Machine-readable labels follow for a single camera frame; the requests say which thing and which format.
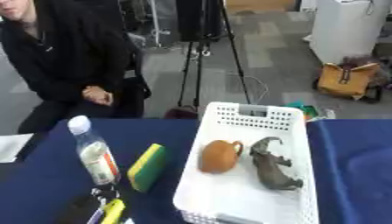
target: white cabinet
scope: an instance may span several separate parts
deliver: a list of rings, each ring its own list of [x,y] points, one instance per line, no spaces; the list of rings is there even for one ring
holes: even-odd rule
[[[389,13],[390,0],[318,1],[311,49],[323,63],[371,54]]]

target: bottle cap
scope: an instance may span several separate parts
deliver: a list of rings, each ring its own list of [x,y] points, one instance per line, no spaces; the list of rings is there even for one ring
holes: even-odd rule
[[[90,130],[91,122],[86,116],[78,115],[69,120],[68,128],[73,135],[80,135]]]

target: yellow sponge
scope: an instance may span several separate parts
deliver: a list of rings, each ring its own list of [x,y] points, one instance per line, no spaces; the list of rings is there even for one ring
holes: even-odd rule
[[[132,187],[141,193],[147,192],[165,168],[165,163],[165,147],[152,144],[128,170]]]

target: plastic bottle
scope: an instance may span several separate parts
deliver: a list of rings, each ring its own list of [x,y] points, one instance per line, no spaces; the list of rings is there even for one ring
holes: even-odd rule
[[[91,129],[91,122],[84,115],[72,118],[68,128],[77,143],[81,162],[98,186],[115,184],[120,179],[116,161],[105,141]]]

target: tripod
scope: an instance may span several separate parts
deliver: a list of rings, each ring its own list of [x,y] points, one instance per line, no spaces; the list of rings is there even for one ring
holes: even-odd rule
[[[200,105],[200,84],[201,84],[201,74],[202,74],[202,69],[203,69],[203,49],[205,46],[207,46],[207,41],[209,39],[212,39],[212,37],[209,37],[208,35],[206,35],[206,32],[207,32],[207,29],[206,29],[206,26],[207,26],[206,25],[206,22],[207,22],[207,1],[211,1],[211,0],[201,0],[202,5],[201,5],[200,34],[199,34],[199,45],[197,47],[198,72],[197,72],[197,80],[196,80],[196,95],[193,100],[193,106],[195,107],[196,111]],[[216,0],[216,1],[218,1],[218,7],[220,8],[221,14],[224,19],[224,23],[225,23],[226,30],[227,30],[227,36],[230,40],[230,45],[233,50],[233,55],[234,55],[235,64],[237,66],[238,75],[241,78],[242,88],[243,88],[244,94],[247,98],[247,102],[248,102],[248,104],[250,104],[248,90],[247,90],[247,87],[246,87],[245,81],[244,81],[244,74],[243,74],[242,66],[241,66],[240,60],[238,58],[238,52],[235,48],[235,36],[232,33],[231,26],[228,21],[228,13],[226,12],[225,6],[223,4],[223,0]],[[186,79],[188,77],[192,49],[193,49],[193,41],[189,42],[188,51],[186,54],[185,67],[183,70],[184,78],[183,78],[183,82],[182,82],[180,97],[178,100],[179,107],[182,106],[182,101],[184,98],[184,91],[185,91],[185,87],[186,87]]]

